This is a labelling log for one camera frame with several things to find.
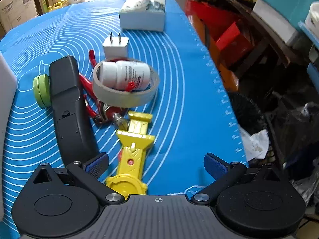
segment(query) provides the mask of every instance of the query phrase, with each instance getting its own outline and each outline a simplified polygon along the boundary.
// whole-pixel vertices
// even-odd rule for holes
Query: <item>red pliers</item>
[[[96,66],[95,54],[94,50],[89,51],[89,59],[91,62],[92,67]],[[87,92],[87,94],[94,100],[95,104],[98,108],[98,113],[95,112],[91,106],[87,102],[87,95],[84,94],[84,101],[87,106],[87,113],[93,119],[95,124],[103,124],[108,121],[113,121],[114,124],[121,130],[127,130],[128,122],[126,119],[123,118],[122,114],[124,115],[127,109],[113,107],[110,105],[105,104],[104,102],[100,101],[95,94],[93,93],[92,89],[92,82],[88,80],[85,76],[79,75],[80,81],[82,83],[83,89]]]

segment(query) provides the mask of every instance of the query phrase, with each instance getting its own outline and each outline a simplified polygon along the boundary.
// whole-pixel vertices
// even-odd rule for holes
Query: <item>yellow toy sword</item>
[[[147,185],[142,183],[146,150],[153,146],[155,136],[147,135],[152,114],[129,111],[130,126],[128,131],[117,130],[122,143],[122,158],[114,177],[106,179],[106,185],[122,194],[125,199],[129,194],[145,195]]]

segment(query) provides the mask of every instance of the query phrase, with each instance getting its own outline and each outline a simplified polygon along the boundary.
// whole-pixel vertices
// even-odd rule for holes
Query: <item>tissue box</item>
[[[150,31],[164,31],[165,1],[150,0],[143,11],[120,11],[120,26],[122,29],[140,29]]]

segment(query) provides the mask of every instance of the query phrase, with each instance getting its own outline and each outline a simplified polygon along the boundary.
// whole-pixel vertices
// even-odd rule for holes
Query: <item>red box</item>
[[[203,2],[188,0],[185,5],[185,13],[187,16],[197,15],[209,30],[210,36],[214,41],[232,25],[233,22],[240,18],[237,14],[216,8]]]
[[[224,60],[226,67],[237,62],[253,48],[250,40],[252,40],[250,31],[236,22],[220,36],[216,45],[221,52],[221,58]]]

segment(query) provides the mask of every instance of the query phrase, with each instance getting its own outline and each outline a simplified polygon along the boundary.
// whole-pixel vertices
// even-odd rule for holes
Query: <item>blue silicone mat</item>
[[[11,207],[38,164],[63,166],[52,110],[37,105],[34,77],[48,73],[53,61],[72,55],[79,71],[92,79],[88,51],[94,49],[97,61],[105,58],[102,43],[110,31],[115,35],[120,31],[118,11],[124,1],[99,0],[61,8],[18,26],[0,42],[18,79],[4,146],[1,238],[18,237]],[[178,4],[166,0],[163,33],[123,31],[122,35],[130,39],[129,57],[152,65],[161,78],[155,98],[133,109],[153,114],[149,134],[156,140],[143,173],[148,194],[191,196],[213,182],[203,165],[208,152],[227,162],[245,163],[237,121],[219,73]],[[104,181],[116,172],[121,145],[113,126],[91,123],[100,150],[110,158],[110,167],[100,178]]]

